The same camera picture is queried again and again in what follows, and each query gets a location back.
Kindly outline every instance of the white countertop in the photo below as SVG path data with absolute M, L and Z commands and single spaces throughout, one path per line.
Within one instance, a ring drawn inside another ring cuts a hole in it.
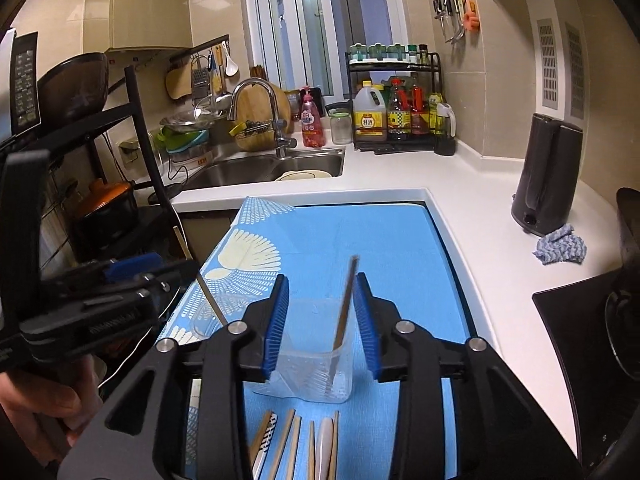
M 576 452 L 562 371 L 531 296 L 619 267 L 618 222 L 615 209 L 579 182 L 569 222 L 588 247 L 586 259 L 581 265 L 543 266 L 532 255 L 539 238 L 511 218 L 521 168 L 520 160 L 480 157 L 462 143 L 450 157 L 433 152 L 374 155 L 349 145 L 340 177 L 189 190 L 172 202 L 178 213 L 235 209 L 247 196 L 292 205 L 425 202 L 479 335 L 494 346 Z

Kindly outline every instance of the kitchen sink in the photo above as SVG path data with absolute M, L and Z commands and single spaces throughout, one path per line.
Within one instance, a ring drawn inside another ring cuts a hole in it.
M 184 189 L 271 182 L 287 171 L 322 170 L 331 176 L 340 176 L 343 162 L 344 150 L 298 152 L 283 159 L 275 155 L 257 155 L 221 160 L 200 170 Z

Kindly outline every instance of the chrome faucet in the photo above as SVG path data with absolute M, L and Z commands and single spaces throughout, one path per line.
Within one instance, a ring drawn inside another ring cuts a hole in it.
M 276 141 L 276 156 L 278 158 L 285 158 L 287 156 L 287 148 L 295 148 L 297 145 L 296 139 L 287 139 L 284 134 L 284 130 L 287 126 L 287 121 L 278 118 L 278 103 L 276 101 L 276 94 L 271 88 L 271 85 L 264 79 L 258 77 L 250 77 L 238 83 L 238 86 L 231 94 L 231 105 L 227 114 L 227 119 L 235 121 L 238 118 L 238 96 L 242 89 L 251 85 L 259 85 L 264 88 L 269 95 L 269 104 L 271 105 L 271 125 L 273 126 L 273 138 Z

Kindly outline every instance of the blue tablecloth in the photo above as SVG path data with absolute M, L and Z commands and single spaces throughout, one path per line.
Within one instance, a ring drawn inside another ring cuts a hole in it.
M 248 303 L 267 297 L 277 274 L 288 276 L 292 298 L 340 298 L 352 254 L 374 295 L 393 301 L 400 314 L 438 338 L 464 342 L 468 328 L 444 249 L 428 211 L 414 204 L 292 207 L 247 198 L 230 231 L 202 267 L 207 285 L 228 320 L 240 319 Z M 193 283 L 161 337 L 185 344 L 209 336 L 220 324 Z M 450 385 L 443 380 L 446 474 L 456 475 L 455 421 Z M 196 412 L 196 402 L 191 408 Z M 306 478 L 310 420 L 340 411 L 338 478 L 386 480 L 392 455 L 398 383 L 378 384 L 367 370 L 358 333 L 354 338 L 353 392 L 343 404 L 279 399 L 245 389 L 247 431 L 255 433 L 265 410 L 284 421 L 289 408 L 302 416 L 295 478 Z M 283 424 L 278 424 L 274 446 Z M 188 439 L 193 443 L 193 431 Z M 289 444 L 283 462 L 288 457 Z M 271 449 L 262 476 L 275 453 Z M 278 479 L 285 477 L 281 465 Z M 186 473 L 195 478 L 193 455 Z

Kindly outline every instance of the vent grille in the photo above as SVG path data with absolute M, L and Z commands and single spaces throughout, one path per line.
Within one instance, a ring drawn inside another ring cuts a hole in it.
M 567 23 L 566 34 L 571 62 L 571 115 L 584 119 L 584 61 L 580 31 Z
M 538 20 L 542 51 L 542 105 L 558 110 L 558 55 L 551 20 Z

